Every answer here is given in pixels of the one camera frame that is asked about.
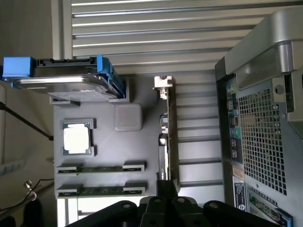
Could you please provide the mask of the grey rounded square block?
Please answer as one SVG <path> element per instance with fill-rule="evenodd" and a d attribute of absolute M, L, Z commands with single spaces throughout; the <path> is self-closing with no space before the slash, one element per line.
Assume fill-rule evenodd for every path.
<path fill-rule="evenodd" d="M 116 104 L 114 126 L 118 132 L 140 131 L 143 128 L 142 106 L 138 103 Z"/>

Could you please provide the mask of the CPU chip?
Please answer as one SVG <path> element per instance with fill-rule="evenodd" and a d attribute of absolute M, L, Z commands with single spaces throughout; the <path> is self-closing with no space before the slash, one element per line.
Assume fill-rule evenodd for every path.
<path fill-rule="evenodd" d="M 90 124 L 88 122 L 64 122 L 62 126 L 64 155 L 88 155 L 92 153 Z"/>

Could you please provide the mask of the grey parts rack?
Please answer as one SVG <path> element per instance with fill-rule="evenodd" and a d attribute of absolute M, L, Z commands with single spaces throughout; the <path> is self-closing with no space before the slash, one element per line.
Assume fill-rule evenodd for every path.
<path fill-rule="evenodd" d="M 114 126 L 116 104 L 138 103 L 142 106 L 143 128 L 140 131 L 118 132 Z M 154 90 L 154 79 L 127 80 L 127 98 L 102 102 L 81 102 L 74 107 L 54 108 L 54 169 L 57 199 L 85 199 L 93 197 L 58 197 L 58 189 L 78 187 L 145 187 L 141 195 L 153 195 L 159 178 L 160 115 L 166 103 Z M 91 154 L 63 154 L 64 122 L 90 124 Z M 62 166 L 123 166 L 145 164 L 144 172 L 59 174 Z"/>

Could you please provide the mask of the black tripod leg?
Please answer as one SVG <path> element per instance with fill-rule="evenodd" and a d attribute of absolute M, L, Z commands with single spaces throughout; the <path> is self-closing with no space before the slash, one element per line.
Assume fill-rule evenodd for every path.
<path fill-rule="evenodd" d="M 27 126 L 32 128 L 33 130 L 35 130 L 36 132 L 38 132 L 38 133 L 42 134 L 43 136 L 45 136 L 46 138 L 48 138 L 50 141 L 53 141 L 52 135 L 49 135 L 48 133 L 46 133 L 42 129 L 38 128 L 37 126 L 35 126 L 34 124 L 32 124 L 30 121 L 26 120 L 24 117 L 22 117 L 18 113 L 16 113 L 15 111 L 8 108 L 6 106 L 6 104 L 4 104 L 3 102 L 0 102 L 0 110 L 9 113 L 10 115 L 14 116 L 16 119 L 20 120 L 21 122 L 23 122 L 24 124 L 26 124 Z"/>

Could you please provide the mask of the open PC case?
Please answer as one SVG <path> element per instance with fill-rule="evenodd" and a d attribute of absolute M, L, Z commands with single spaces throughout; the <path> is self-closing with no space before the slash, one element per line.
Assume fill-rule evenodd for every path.
<path fill-rule="evenodd" d="M 303 6 L 264 18 L 215 76 L 226 199 L 303 227 Z"/>

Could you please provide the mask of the hard disk in blue caddy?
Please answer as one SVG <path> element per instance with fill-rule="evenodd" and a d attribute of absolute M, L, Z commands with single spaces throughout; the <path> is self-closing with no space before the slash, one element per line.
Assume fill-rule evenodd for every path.
<path fill-rule="evenodd" d="M 101 54 L 63 60 L 4 57 L 0 80 L 59 100 L 91 102 L 126 96 L 125 82 Z"/>

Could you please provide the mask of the green RAM stick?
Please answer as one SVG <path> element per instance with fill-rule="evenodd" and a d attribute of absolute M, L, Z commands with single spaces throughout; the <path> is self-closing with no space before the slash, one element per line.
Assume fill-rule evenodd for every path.
<path fill-rule="evenodd" d="M 86 174 L 86 173 L 120 173 L 120 172 L 144 172 L 145 164 L 123 166 L 62 166 L 57 168 L 59 174 Z"/>
<path fill-rule="evenodd" d="M 120 195 L 141 195 L 145 193 L 145 187 L 78 187 L 58 189 L 58 197 L 100 197 Z"/>

